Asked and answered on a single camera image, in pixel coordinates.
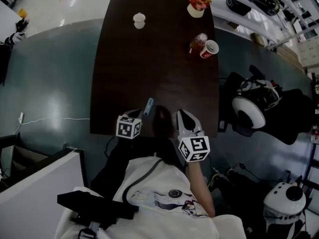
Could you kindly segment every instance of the white lid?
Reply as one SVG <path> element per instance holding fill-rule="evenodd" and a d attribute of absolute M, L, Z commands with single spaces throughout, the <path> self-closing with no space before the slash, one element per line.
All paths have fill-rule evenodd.
<path fill-rule="evenodd" d="M 200 34 L 199 39 L 203 42 L 207 41 L 207 35 L 206 34 Z"/>

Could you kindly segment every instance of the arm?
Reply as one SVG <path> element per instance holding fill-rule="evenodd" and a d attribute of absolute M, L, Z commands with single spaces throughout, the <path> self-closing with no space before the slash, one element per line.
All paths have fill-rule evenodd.
<path fill-rule="evenodd" d="M 190 190 L 211 218 L 215 217 L 213 199 L 205 183 L 199 162 L 188 164 Z"/>

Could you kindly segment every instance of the power outlet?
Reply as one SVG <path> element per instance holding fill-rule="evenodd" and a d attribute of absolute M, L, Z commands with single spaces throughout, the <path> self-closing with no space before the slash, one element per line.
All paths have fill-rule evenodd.
<path fill-rule="evenodd" d="M 23 122 L 23 117 L 24 117 L 24 113 L 21 113 L 20 118 L 18 119 L 20 124 L 22 124 Z"/>

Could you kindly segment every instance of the wheel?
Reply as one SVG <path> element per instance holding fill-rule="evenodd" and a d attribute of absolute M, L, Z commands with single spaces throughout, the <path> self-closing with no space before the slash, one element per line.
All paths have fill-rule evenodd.
<path fill-rule="evenodd" d="M 228 5 L 228 7 L 233 7 L 234 6 L 233 0 L 226 0 L 226 3 Z"/>
<path fill-rule="evenodd" d="M 277 14 L 277 12 L 274 9 L 268 9 L 267 10 L 267 14 L 269 16 L 275 16 Z"/>
<path fill-rule="evenodd" d="M 177 189 L 172 189 L 169 191 L 168 195 L 171 197 L 171 198 L 179 198 L 181 197 L 183 194 L 183 192 L 181 192 L 180 190 L 177 190 Z"/>
<path fill-rule="evenodd" d="M 261 128 L 266 124 L 263 113 L 252 101 L 243 97 L 235 97 L 232 107 L 238 118 L 242 119 L 243 123 L 252 126 L 251 128 Z"/>

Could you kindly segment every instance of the black strap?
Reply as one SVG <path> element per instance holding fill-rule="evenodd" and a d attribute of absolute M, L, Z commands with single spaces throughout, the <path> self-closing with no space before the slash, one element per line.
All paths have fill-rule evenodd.
<path fill-rule="evenodd" d="M 162 162 L 163 160 L 160 159 L 158 160 L 152 167 L 151 169 L 146 173 L 144 174 L 140 179 L 137 179 L 135 182 L 133 182 L 129 187 L 127 187 L 124 192 L 123 192 L 123 195 L 122 195 L 122 201 L 123 203 L 125 204 L 130 204 L 127 200 L 127 194 L 128 194 L 128 191 L 134 187 L 135 185 L 139 184 L 140 182 L 144 181 L 147 177 L 149 177 L 149 175 L 151 173 L 153 173 L 153 171 L 155 170 L 155 168 L 159 165 L 160 162 Z"/>

